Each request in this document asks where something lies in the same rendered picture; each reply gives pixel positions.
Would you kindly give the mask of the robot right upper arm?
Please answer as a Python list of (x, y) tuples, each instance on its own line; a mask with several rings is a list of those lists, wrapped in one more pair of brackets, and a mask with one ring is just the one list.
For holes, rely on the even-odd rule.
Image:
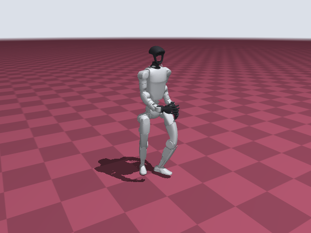
[(150, 98), (150, 94), (146, 92), (148, 77), (149, 70), (142, 70), (138, 73), (140, 95), (145, 94), (146, 98)]

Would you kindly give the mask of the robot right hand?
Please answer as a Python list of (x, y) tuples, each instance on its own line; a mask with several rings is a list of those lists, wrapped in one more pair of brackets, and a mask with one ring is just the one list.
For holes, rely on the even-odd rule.
[[(160, 112), (160, 113), (165, 112), (165, 113), (167, 113), (167, 114), (173, 114), (173, 115), (178, 114), (177, 112), (179, 112), (179, 110), (177, 110), (177, 109), (179, 109), (179, 108), (174, 108), (174, 107), (178, 107), (179, 105), (170, 106), (171, 104), (174, 104), (174, 102), (172, 102), (172, 103), (170, 103), (170, 104), (168, 104), (168, 105), (165, 105), (165, 106), (163, 106), (163, 105), (158, 105), (157, 107), (161, 107), (161, 112)], [(177, 110), (177, 111), (174, 111), (174, 110)], [(171, 112), (172, 112), (172, 113), (171, 113)], [(174, 112), (176, 112), (176, 113), (174, 113)]]

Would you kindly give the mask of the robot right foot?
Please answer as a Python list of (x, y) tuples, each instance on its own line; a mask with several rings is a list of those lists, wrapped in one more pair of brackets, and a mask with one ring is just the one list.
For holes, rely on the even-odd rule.
[(147, 170), (146, 170), (145, 165), (143, 166), (143, 164), (142, 164), (142, 166), (139, 166), (139, 168), (140, 168), (139, 172), (140, 172), (141, 175), (147, 174)]

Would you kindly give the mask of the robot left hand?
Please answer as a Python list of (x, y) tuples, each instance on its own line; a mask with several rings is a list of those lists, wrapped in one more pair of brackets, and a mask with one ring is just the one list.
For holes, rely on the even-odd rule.
[[(171, 101), (171, 103), (172, 103), (172, 101)], [(171, 105), (172, 105), (172, 106), (175, 106), (175, 104), (171, 104)], [(174, 107), (174, 108), (176, 108), (176, 107)], [(177, 110), (178, 110), (178, 109), (177, 109)], [(177, 111), (177, 110), (174, 110), (174, 111)], [(174, 113), (176, 113), (176, 112), (174, 112)], [(178, 112), (177, 112), (177, 113), (178, 113)], [(174, 120), (178, 118), (178, 115), (179, 115), (179, 113), (176, 114), (176, 115), (174, 115)]]

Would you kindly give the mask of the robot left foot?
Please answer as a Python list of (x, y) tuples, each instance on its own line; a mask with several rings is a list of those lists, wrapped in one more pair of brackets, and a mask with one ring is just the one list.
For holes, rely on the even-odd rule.
[(162, 168), (158, 168), (158, 165), (156, 165), (154, 167), (154, 171), (156, 172), (160, 172), (162, 174), (165, 174), (165, 175), (172, 175), (172, 172), (167, 170), (165, 167), (162, 167)]

